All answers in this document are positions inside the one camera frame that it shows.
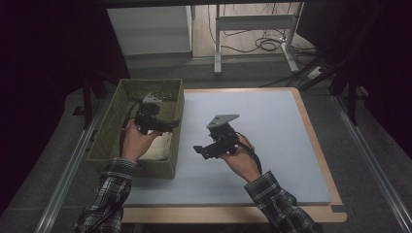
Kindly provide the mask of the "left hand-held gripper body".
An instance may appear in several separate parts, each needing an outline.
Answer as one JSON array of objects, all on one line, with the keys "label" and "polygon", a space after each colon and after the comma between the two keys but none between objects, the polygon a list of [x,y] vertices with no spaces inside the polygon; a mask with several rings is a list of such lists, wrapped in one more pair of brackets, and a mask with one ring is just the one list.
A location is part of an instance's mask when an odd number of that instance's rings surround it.
[{"label": "left hand-held gripper body", "polygon": [[160,102],[160,99],[150,93],[143,98],[134,119],[141,133],[147,134],[150,130],[161,130],[160,122],[155,118],[159,114]]}]

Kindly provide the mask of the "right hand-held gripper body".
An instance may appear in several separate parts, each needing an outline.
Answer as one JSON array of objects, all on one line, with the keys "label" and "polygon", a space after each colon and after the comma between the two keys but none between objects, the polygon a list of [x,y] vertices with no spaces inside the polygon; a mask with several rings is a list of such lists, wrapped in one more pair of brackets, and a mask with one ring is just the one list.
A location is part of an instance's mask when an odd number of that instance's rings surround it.
[{"label": "right hand-held gripper body", "polygon": [[221,154],[234,154],[236,152],[235,145],[238,141],[238,136],[229,125],[229,122],[238,117],[238,114],[216,115],[207,125],[210,137],[214,140],[214,143],[211,144],[214,146],[213,150],[218,150]]}]

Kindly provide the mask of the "cream cloth garment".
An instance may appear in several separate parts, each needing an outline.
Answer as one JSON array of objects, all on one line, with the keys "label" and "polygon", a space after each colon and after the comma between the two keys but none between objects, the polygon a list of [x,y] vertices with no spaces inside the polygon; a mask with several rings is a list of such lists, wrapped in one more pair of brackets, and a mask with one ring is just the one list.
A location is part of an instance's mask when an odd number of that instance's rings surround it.
[{"label": "cream cloth garment", "polygon": [[149,149],[141,156],[142,160],[164,160],[168,157],[172,133],[163,133],[154,139]]}]

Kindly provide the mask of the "green plastic basket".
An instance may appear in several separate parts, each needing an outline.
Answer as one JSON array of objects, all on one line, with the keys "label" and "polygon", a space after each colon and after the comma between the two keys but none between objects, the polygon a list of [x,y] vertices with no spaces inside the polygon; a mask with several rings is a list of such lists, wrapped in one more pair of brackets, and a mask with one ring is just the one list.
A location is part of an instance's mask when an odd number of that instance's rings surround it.
[{"label": "green plastic basket", "polygon": [[147,94],[160,99],[156,119],[179,120],[172,133],[168,157],[164,160],[139,160],[135,176],[138,178],[172,179],[175,177],[185,103],[183,82],[173,80],[122,80],[100,124],[86,161],[100,172],[111,158],[119,157],[125,126],[135,119],[139,105]]}]

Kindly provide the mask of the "person's right hand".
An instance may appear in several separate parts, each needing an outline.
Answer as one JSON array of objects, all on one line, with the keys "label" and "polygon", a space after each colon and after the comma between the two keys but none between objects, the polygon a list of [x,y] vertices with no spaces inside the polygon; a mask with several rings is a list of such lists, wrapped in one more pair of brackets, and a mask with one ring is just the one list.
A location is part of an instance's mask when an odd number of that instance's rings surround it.
[{"label": "person's right hand", "polygon": [[238,146],[236,153],[223,153],[220,158],[229,166],[229,168],[247,183],[252,183],[261,177],[256,162],[253,160],[247,150]]}]

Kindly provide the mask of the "person's left hand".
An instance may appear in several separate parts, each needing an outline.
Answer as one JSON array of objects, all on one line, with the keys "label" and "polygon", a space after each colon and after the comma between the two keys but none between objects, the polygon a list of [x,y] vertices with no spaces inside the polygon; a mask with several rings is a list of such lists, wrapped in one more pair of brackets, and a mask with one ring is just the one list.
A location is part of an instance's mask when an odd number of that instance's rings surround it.
[{"label": "person's left hand", "polygon": [[150,134],[143,134],[131,119],[125,128],[125,136],[122,143],[121,157],[124,159],[138,161],[150,148],[156,137],[161,132],[152,131]]}]

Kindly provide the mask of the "pale blue table mat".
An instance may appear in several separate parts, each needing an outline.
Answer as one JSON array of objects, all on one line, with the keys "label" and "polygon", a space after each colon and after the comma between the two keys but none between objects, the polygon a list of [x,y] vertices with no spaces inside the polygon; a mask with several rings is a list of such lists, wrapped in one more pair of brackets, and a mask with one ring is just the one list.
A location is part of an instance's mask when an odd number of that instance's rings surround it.
[{"label": "pale blue table mat", "polygon": [[326,180],[290,90],[185,94],[175,178],[132,182],[126,203],[136,206],[246,205],[245,181],[221,159],[204,159],[195,146],[212,143],[206,125],[216,115],[237,114],[230,125],[255,146],[264,172],[303,205],[331,202]]}]

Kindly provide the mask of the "black metal stand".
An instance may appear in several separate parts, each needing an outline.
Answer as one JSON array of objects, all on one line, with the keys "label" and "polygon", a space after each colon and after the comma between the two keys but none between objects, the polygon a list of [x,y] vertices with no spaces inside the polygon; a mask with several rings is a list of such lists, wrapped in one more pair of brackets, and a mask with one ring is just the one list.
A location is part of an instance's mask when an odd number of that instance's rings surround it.
[{"label": "black metal stand", "polygon": [[330,77],[333,77],[333,80],[328,88],[328,92],[331,95],[336,96],[340,95],[344,89],[347,89],[347,117],[354,125],[358,125],[356,119],[356,106],[357,101],[361,100],[361,97],[358,97],[357,94],[358,81],[355,75],[354,66],[349,59],[343,59],[336,65],[326,69],[318,77],[299,86],[297,89],[299,91],[309,89],[310,87],[321,83]]},{"label": "black metal stand", "polygon": [[85,116],[84,129],[87,129],[93,119],[91,94],[97,99],[104,99],[107,96],[107,88],[103,84],[102,78],[95,74],[85,74],[83,78],[83,100],[84,109],[76,107],[74,116]]}]

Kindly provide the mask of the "white cabinet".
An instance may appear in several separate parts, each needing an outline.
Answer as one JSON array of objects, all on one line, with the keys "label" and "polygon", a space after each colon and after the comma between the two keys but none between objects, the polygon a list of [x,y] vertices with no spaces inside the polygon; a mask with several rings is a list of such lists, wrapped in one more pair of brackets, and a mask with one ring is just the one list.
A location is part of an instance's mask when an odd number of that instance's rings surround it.
[{"label": "white cabinet", "polygon": [[124,55],[191,52],[190,6],[108,9]]}]

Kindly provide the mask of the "white power strip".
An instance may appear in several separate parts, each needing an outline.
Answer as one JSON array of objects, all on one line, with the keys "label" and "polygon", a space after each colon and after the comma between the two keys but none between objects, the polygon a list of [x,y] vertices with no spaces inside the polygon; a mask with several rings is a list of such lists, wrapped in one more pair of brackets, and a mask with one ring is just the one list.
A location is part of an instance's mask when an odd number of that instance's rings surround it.
[{"label": "white power strip", "polygon": [[311,71],[308,75],[307,75],[307,79],[308,80],[313,80],[315,78],[317,78],[323,71],[325,70],[324,67],[316,67],[313,71]]}]

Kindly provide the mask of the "black tape piece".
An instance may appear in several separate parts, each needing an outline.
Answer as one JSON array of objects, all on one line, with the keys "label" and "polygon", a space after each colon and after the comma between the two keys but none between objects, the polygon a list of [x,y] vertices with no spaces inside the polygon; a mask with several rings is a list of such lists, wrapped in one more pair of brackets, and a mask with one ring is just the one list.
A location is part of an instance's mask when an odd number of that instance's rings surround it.
[{"label": "black tape piece", "polygon": [[330,207],[334,213],[346,213],[348,215],[352,215],[354,213],[354,209],[350,206],[331,205]]}]

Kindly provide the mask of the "metal floor rail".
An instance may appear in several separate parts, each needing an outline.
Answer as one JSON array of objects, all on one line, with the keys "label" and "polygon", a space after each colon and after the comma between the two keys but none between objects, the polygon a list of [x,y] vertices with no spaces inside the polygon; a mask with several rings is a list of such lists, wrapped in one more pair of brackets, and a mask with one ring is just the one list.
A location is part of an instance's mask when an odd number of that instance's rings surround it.
[{"label": "metal floor rail", "polygon": [[360,154],[365,160],[372,177],[379,186],[384,198],[386,199],[391,211],[393,212],[396,221],[402,229],[403,233],[412,233],[412,215],[406,208],[400,195],[395,190],[394,186],[386,176],[383,168],[379,164],[374,152],[370,148],[367,141],[364,139],[360,129],[353,124],[347,116],[347,108],[341,97],[332,96],[339,114],[341,115],[346,127],[348,128],[355,144],[359,148]]},{"label": "metal floor rail", "polygon": [[76,172],[82,162],[87,145],[89,144],[91,136],[103,110],[104,100],[98,100],[92,110],[94,117],[92,118],[89,126],[83,130],[79,141],[77,142],[73,152],[69,156],[69,160],[58,180],[58,183],[51,195],[48,205],[46,206],[42,216],[40,217],[34,233],[51,233],[52,227],[57,219],[59,211],[61,210],[69,187],[74,180]]}]

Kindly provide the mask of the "white metal desk frame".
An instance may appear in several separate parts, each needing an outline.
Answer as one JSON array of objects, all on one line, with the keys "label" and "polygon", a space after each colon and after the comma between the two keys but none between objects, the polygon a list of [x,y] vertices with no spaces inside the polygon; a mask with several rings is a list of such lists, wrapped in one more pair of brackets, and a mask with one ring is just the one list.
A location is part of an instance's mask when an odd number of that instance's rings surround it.
[{"label": "white metal desk frame", "polygon": [[281,41],[281,49],[291,72],[297,74],[299,69],[292,56],[292,39],[298,25],[302,7],[303,3],[299,2],[292,14],[284,15],[221,17],[220,6],[217,5],[215,18],[214,74],[219,75],[222,72],[222,47],[220,42],[222,31],[266,29],[285,29],[289,32],[287,37]]}]

